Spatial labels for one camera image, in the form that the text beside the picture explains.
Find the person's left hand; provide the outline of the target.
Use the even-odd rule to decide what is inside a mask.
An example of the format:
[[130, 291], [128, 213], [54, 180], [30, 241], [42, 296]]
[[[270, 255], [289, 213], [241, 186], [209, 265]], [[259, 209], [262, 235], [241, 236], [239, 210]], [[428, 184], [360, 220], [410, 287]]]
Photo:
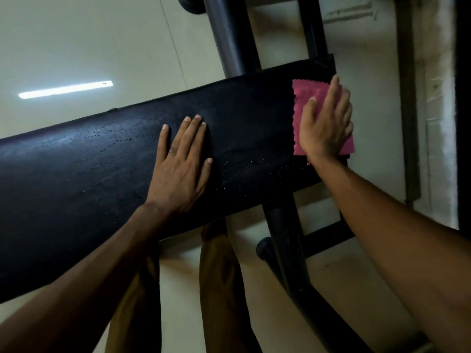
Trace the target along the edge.
[[184, 118], [171, 144], [169, 144], [169, 131], [168, 155], [163, 162], [157, 161], [156, 152], [148, 195], [142, 207], [157, 215], [170, 217], [186, 213], [200, 198], [200, 196], [193, 196], [196, 171], [193, 157], [200, 157], [204, 160], [202, 154], [207, 123], [203, 119], [190, 151], [182, 151], [182, 136], [193, 118]]

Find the person's right hand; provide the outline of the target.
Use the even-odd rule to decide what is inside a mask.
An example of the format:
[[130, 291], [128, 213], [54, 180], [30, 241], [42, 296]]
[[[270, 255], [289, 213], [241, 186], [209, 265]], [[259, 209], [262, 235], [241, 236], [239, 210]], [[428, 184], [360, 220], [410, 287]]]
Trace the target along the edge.
[[338, 102], [340, 77], [334, 75], [320, 113], [315, 115], [315, 125], [310, 132], [299, 132], [299, 143], [312, 166], [318, 166], [323, 160], [335, 160], [346, 142], [345, 123], [351, 121], [352, 103], [350, 102], [350, 118], [334, 118], [334, 105]]

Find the pink microfibre cleaning cloth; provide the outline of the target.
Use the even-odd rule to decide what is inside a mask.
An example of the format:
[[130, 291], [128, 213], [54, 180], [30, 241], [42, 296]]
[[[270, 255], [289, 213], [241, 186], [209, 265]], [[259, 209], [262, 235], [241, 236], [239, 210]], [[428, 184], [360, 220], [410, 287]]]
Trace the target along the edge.
[[[306, 156], [299, 143], [300, 120], [303, 106], [314, 96], [317, 99], [316, 116], [320, 113], [321, 107], [325, 101], [327, 90], [330, 84], [311, 80], [294, 79], [292, 82], [293, 92], [295, 95], [294, 115], [293, 115], [293, 134], [294, 134], [294, 155]], [[355, 152], [353, 135], [346, 140], [340, 150], [339, 156], [350, 155]]]

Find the person's left forearm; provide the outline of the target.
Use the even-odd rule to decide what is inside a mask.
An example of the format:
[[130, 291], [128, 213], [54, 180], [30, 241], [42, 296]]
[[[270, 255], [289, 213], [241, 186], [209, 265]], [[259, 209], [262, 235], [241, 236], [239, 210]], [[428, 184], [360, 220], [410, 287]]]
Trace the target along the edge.
[[0, 353], [91, 353], [172, 213], [144, 204], [0, 324]]

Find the person's right forearm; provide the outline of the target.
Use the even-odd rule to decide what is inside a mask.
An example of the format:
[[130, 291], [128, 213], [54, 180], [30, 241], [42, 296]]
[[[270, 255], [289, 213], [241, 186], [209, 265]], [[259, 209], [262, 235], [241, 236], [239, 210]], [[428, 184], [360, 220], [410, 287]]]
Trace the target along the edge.
[[381, 277], [447, 353], [471, 353], [471, 242], [324, 153], [308, 156]]

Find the grey metal pole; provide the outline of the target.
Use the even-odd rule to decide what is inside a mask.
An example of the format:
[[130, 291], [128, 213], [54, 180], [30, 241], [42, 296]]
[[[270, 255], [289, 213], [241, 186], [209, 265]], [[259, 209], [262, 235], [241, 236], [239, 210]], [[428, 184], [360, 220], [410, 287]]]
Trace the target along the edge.
[[394, 0], [397, 57], [405, 171], [405, 204], [414, 208], [421, 198], [420, 152], [417, 118], [416, 68], [412, 0]]

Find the black padded bench seat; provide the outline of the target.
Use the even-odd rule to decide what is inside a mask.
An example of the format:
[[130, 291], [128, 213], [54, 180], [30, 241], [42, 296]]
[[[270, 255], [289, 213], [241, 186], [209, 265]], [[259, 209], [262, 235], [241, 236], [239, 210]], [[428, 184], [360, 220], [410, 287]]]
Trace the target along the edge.
[[329, 83], [302, 60], [0, 139], [0, 303], [44, 285], [111, 237], [146, 199], [162, 126], [208, 125], [209, 182], [168, 238], [320, 182], [293, 154], [292, 81]]

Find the brown trousers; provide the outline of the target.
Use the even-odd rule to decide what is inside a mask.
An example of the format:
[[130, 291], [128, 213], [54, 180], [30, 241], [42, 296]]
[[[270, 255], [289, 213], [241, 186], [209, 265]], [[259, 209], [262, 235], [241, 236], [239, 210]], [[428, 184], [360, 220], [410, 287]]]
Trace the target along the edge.
[[[203, 227], [199, 289], [206, 352], [262, 353], [224, 218]], [[105, 353], [161, 350], [160, 267], [154, 253], [133, 278], [110, 321]]]

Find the black metal bench frame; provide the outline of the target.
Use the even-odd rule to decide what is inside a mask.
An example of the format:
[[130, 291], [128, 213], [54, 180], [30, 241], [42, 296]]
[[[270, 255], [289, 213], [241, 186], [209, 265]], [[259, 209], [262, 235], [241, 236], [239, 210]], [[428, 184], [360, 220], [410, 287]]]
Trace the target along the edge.
[[[226, 78], [254, 74], [261, 70], [245, 0], [178, 0], [188, 12], [207, 12]], [[256, 247], [329, 353], [373, 353], [365, 341], [312, 286], [306, 258], [332, 248], [354, 234], [340, 220], [307, 236], [303, 234], [292, 190], [275, 191], [262, 204], [270, 237]]]

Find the dark door frame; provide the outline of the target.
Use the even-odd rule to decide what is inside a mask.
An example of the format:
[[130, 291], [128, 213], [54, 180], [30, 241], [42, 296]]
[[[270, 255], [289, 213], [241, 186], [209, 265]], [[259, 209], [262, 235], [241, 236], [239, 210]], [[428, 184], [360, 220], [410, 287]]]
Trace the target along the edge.
[[471, 240], [471, 0], [455, 0], [455, 19], [458, 226]]

